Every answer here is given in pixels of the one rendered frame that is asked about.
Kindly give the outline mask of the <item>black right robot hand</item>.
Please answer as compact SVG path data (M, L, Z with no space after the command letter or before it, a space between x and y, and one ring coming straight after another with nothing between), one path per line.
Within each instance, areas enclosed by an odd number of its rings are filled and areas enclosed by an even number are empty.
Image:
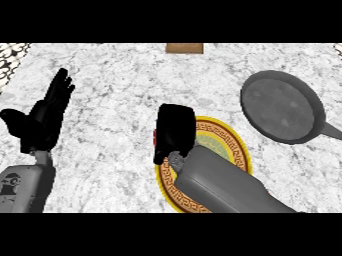
M171 152L183 157L193 148L196 139L196 117L190 107L162 104L156 119L156 143L153 163L161 165Z

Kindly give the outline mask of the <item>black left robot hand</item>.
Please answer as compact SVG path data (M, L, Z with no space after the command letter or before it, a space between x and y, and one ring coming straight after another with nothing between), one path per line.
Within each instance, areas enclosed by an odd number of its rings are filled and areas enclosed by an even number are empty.
M51 151L57 144L63 114L75 89L67 70L60 68L50 82L45 97L39 100L29 114L14 109L3 109L3 119L8 133L20 139L20 152Z

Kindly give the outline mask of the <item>yellow patterned plate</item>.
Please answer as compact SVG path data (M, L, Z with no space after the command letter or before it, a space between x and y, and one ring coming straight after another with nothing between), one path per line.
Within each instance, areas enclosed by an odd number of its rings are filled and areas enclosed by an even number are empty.
M208 116L196 117L196 142L237 165L249 175L254 174L245 142L223 121ZM177 173L168 163L168 159L163 159L162 165L155 166L155 172L162 196L174 210L181 213L208 213L209 210L175 188Z

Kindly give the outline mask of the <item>dark grey frying pan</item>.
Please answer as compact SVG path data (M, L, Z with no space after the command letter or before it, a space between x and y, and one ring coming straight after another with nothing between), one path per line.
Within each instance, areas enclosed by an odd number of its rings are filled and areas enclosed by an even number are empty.
M302 144L319 135L342 140L342 131L326 122L314 90L286 72L265 70L248 77L240 107L252 127L279 143Z

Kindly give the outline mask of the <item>brown wooden block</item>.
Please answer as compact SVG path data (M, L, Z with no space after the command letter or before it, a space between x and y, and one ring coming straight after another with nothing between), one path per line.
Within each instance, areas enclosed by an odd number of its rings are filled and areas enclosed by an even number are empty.
M177 54L202 54L203 44L202 43L168 43L165 46L168 53Z

